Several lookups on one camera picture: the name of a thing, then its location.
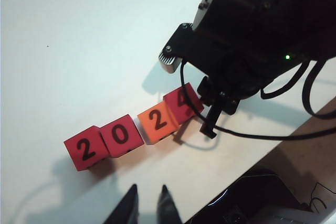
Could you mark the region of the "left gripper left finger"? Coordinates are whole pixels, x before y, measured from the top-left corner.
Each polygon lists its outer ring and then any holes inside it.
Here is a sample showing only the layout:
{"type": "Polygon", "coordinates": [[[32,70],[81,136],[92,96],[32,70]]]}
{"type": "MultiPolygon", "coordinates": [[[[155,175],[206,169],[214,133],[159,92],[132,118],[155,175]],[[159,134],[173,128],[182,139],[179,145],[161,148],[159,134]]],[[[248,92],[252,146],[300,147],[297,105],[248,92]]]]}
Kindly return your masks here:
{"type": "Polygon", "coordinates": [[[138,188],[133,184],[103,223],[138,223],[138,188]]]}

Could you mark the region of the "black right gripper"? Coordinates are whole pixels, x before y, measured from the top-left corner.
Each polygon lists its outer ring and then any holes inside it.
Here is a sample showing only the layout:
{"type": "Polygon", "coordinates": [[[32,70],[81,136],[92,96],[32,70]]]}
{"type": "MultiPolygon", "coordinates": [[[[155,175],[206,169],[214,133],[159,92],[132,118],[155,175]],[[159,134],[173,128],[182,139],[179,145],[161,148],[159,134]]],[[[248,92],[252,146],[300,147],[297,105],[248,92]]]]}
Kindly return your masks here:
{"type": "Polygon", "coordinates": [[[231,47],[220,46],[193,31],[182,31],[181,57],[206,74],[197,91],[211,108],[200,132],[213,139],[221,110],[233,115],[240,100],[250,98],[275,77],[262,73],[265,67],[252,66],[244,55],[231,47]]]}

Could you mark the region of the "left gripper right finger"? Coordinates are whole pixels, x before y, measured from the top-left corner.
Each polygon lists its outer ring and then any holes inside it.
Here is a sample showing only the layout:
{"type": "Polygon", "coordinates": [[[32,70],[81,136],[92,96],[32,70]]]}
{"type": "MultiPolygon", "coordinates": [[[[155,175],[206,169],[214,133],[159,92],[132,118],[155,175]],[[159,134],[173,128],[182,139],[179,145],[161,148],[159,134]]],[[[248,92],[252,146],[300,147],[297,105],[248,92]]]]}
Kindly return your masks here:
{"type": "Polygon", "coordinates": [[[174,200],[166,185],[162,186],[156,209],[157,223],[182,223],[174,200]]]}

